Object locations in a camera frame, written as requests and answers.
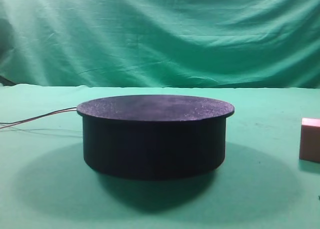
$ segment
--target red wire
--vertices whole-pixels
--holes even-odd
[[[52,113],[50,113],[50,114],[43,115],[43,116],[40,116],[40,117],[37,117],[37,118],[27,119],[27,120],[20,121],[20,122],[17,122],[17,123],[13,123],[13,124],[10,124],[10,125],[2,126],[2,127],[0,127],[0,130],[1,130],[1,129],[4,129],[4,128],[13,127],[13,126],[16,126],[16,125],[19,125],[19,124],[22,124],[22,123],[28,123],[28,122],[37,120],[37,119],[39,119],[39,118],[51,116],[51,115],[54,115],[54,114],[67,113],[67,112],[75,112],[75,111],[76,111],[76,110],[61,110],[61,111],[52,112]]]

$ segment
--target round top surface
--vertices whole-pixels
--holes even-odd
[[[183,122],[227,118],[235,112],[228,102],[184,95],[124,95],[86,101],[81,116],[139,122]]]

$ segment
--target pink block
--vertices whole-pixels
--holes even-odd
[[[299,158],[320,163],[320,119],[302,119]]]

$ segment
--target green table surface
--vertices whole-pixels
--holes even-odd
[[[0,122],[133,94],[232,103],[224,163],[186,180],[130,181],[98,175],[85,164],[76,112],[1,129],[1,229],[320,228],[320,164],[299,160],[301,119],[320,118],[320,89],[20,84],[0,87]]]

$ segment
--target black wire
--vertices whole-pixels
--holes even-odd
[[[31,118],[24,119],[24,120],[18,120],[18,121],[15,121],[15,122],[0,122],[0,124],[10,125],[10,124],[15,124],[15,123],[23,123],[23,122],[26,122],[26,121],[29,121],[29,120],[35,120],[35,119],[39,119],[39,118],[43,118],[43,117],[49,116],[52,113],[58,113],[58,112],[71,110],[71,109],[76,109],[76,107],[70,107],[70,108],[61,109],[61,110],[55,110],[55,111],[52,111],[52,112],[49,112],[49,113],[46,113],[46,114],[43,114],[43,115],[38,115],[38,116],[35,116],[35,117],[31,117]]]

